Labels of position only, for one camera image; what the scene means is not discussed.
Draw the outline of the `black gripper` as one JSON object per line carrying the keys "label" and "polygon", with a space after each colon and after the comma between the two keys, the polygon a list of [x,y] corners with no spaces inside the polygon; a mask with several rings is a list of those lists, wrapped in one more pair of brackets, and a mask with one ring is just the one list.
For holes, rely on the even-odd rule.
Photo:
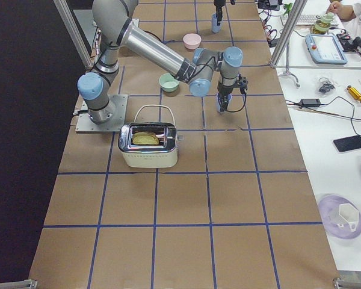
{"label": "black gripper", "polygon": [[[217,26],[221,25],[223,18],[222,5],[216,5],[216,17],[217,17]],[[248,81],[246,77],[242,75],[237,75],[235,78],[223,78],[220,77],[218,81],[217,90],[220,95],[220,112],[225,112],[228,109],[230,102],[230,95],[234,89],[239,89],[242,95],[247,93]]]}

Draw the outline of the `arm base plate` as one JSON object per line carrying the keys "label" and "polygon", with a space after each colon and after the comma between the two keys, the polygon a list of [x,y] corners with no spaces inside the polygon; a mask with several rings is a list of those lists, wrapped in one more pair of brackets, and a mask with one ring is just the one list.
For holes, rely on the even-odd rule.
{"label": "arm base plate", "polygon": [[125,124],[128,95],[110,95],[108,105],[99,111],[91,111],[82,101],[75,131],[77,133],[119,132]]}

